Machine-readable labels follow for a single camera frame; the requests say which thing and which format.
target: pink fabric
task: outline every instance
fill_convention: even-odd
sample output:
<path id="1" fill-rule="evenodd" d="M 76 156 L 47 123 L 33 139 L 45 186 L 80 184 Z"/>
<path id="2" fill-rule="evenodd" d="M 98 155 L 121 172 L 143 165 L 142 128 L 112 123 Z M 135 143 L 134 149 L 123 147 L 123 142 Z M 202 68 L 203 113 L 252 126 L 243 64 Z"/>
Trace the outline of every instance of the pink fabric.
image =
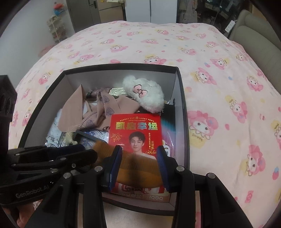
<path id="1" fill-rule="evenodd" d="M 9 148 L 18 146 L 36 105 L 63 70 L 106 63 L 179 68 L 191 171 L 215 173 L 253 227 L 266 224 L 281 193 L 281 96 L 243 47 L 211 25 L 115 21 L 62 41 L 17 86 Z"/>

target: white wall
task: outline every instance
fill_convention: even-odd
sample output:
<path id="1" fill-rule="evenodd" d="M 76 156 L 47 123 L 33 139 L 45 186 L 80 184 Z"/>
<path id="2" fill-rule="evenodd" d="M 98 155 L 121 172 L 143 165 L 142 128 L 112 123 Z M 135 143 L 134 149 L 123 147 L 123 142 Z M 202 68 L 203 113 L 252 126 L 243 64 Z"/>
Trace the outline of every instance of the white wall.
<path id="1" fill-rule="evenodd" d="M 54 44 L 47 20 L 58 0 L 30 0 L 12 19 L 0 37 L 0 74 L 7 74 L 14 87 L 39 60 L 38 54 Z M 62 16 L 68 35 L 74 29 L 67 12 Z"/>

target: fireworks graphic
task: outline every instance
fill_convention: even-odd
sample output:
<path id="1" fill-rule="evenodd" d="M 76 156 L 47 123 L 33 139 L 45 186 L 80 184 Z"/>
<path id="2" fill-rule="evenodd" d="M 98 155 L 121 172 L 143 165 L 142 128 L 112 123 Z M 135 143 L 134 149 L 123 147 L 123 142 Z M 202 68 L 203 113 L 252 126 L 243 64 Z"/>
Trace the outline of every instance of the fireworks graphic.
<path id="1" fill-rule="evenodd" d="M 119 141 L 121 139 L 122 135 L 119 133 L 117 134 L 112 134 L 111 138 L 113 139 L 113 142 Z"/>

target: pink bow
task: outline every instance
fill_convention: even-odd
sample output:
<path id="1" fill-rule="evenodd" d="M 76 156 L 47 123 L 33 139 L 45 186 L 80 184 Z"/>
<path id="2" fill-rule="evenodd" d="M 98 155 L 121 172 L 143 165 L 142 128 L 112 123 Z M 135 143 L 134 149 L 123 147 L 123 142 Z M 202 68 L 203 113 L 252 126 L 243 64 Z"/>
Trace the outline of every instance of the pink bow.
<path id="1" fill-rule="evenodd" d="M 139 97 L 144 97 L 147 94 L 147 90 L 142 90 L 141 85 L 134 86 L 133 92 L 139 94 Z"/>

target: beige sofa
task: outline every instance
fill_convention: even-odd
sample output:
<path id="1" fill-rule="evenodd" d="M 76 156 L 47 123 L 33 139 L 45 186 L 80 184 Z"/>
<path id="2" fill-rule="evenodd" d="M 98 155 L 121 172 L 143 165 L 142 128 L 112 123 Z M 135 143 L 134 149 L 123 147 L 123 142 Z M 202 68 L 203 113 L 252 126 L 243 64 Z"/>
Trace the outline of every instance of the beige sofa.
<path id="1" fill-rule="evenodd" d="M 281 42 L 270 24 L 243 10 L 229 39 L 244 47 L 275 89 L 281 93 Z"/>

